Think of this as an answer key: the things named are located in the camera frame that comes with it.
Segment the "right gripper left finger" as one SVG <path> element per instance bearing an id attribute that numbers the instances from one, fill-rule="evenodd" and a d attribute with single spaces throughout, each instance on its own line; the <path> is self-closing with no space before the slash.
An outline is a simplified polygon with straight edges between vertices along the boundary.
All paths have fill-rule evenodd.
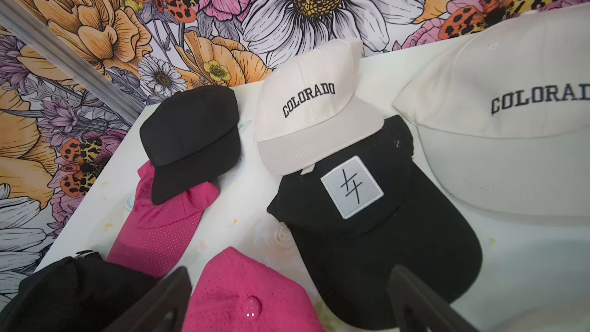
<path id="1" fill-rule="evenodd" d="M 178 267 L 104 331 L 181 331 L 192 286 L 186 267 Z"/>

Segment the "pink cap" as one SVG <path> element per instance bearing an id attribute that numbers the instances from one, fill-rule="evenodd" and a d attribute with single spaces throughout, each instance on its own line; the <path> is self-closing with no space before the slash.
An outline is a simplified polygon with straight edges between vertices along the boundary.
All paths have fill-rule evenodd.
<path id="1" fill-rule="evenodd" d="M 183 331 L 322 331 L 307 292 L 228 247 L 205 266 Z"/>
<path id="2" fill-rule="evenodd" d="M 204 211 L 220 190 L 205 182 L 156 205 L 151 200 L 155 167 L 148 161 L 138 169 L 138 175 L 133 209 L 107 261 L 159 279 L 180 261 Z"/>

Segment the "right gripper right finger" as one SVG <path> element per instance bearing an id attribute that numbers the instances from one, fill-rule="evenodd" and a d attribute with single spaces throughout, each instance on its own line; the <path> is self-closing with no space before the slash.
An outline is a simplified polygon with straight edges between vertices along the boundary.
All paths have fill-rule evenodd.
<path id="1" fill-rule="evenodd" d="M 390 273 L 387 293 L 402 332 L 477 332 L 441 296 L 401 264 Z"/>

